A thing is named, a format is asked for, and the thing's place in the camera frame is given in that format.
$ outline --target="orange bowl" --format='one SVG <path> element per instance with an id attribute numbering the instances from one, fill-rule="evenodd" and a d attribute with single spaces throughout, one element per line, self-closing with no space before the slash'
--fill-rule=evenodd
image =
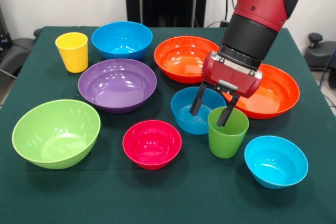
<path id="1" fill-rule="evenodd" d="M 202 66 L 207 54 L 219 47 L 210 40 L 181 36 L 165 40 L 157 46 L 154 60 L 171 79 L 185 84 L 202 81 Z"/>
<path id="2" fill-rule="evenodd" d="M 293 108 L 300 98 L 295 80 L 281 69 L 267 64 L 261 64 L 259 70 L 264 74 L 260 87 L 250 98 L 240 97 L 236 108 L 253 119 L 274 118 Z M 223 95 L 227 101 L 232 99 L 227 93 Z"/>

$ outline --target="green tablecloth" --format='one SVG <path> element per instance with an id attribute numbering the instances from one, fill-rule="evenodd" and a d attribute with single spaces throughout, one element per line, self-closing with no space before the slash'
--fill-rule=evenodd
<path id="1" fill-rule="evenodd" d="M 90 37 L 94 29 L 43 29 L 0 110 L 0 223 L 336 223 L 336 121 L 286 29 L 265 63 L 295 78 L 300 101 L 277 118 L 250 120 L 243 144 L 232 159 L 213 156 L 207 136 L 182 130 L 181 152 L 162 170 L 142 170 L 122 150 L 124 133 L 139 121 L 158 119 L 177 127 L 170 100 L 186 85 L 159 70 L 153 60 L 156 46 L 179 35 L 201 36 L 219 44 L 223 28 L 153 28 L 154 41 L 144 62 L 158 78 L 154 95 L 128 114 L 99 112 L 99 137 L 78 165 L 47 170 L 18 156 L 11 133 L 24 113 L 51 100 L 83 101 L 77 89 L 80 74 L 65 70 L 55 39 L 69 31 Z M 90 65 L 101 60 L 92 43 L 89 59 Z M 244 148 L 254 137 L 267 134 L 285 137 L 305 152 L 309 172 L 299 185 L 270 190 L 254 181 L 244 163 Z"/>

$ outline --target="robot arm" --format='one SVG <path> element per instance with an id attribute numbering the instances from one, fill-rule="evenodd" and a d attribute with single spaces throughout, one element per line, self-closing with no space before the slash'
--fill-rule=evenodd
<path id="1" fill-rule="evenodd" d="M 237 0 L 218 52 L 210 52 L 203 64 L 203 82 L 191 108 L 196 115 L 205 84 L 229 92 L 233 99 L 217 124 L 225 125 L 231 110 L 242 95 L 249 98 L 260 86 L 259 66 L 266 57 L 298 0 Z"/>

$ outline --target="light blue bowl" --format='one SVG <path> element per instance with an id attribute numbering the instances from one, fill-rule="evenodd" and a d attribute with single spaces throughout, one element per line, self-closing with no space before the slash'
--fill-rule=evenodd
<path id="1" fill-rule="evenodd" d="M 142 24 L 120 21 L 99 27 L 92 34 L 91 40 L 105 60 L 141 60 L 153 41 L 153 34 Z"/>
<path id="2" fill-rule="evenodd" d="M 277 136 L 261 136 L 249 142 L 245 162 L 256 181 L 270 189 L 295 185 L 308 172 L 308 161 L 302 150 Z"/>
<path id="3" fill-rule="evenodd" d="M 208 115 L 217 107 L 226 106 L 224 98 L 212 89 L 205 89 L 203 103 L 196 116 L 191 115 L 190 108 L 197 95 L 198 87 L 190 87 L 177 92 L 171 101 L 176 123 L 184 131 L 203 135 L 208 133 Z"/>

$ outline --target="purple bowl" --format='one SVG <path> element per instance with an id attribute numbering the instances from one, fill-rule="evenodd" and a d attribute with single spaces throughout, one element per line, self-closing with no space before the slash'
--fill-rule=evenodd
<path id="1" fill-rule="evenodd" d="M 84 99 L 103 111 L 118 114 L 140 107 L 155 88 L 153 70 L 132 59 L 99 62 L 78 80 L 78 90 Z"/>

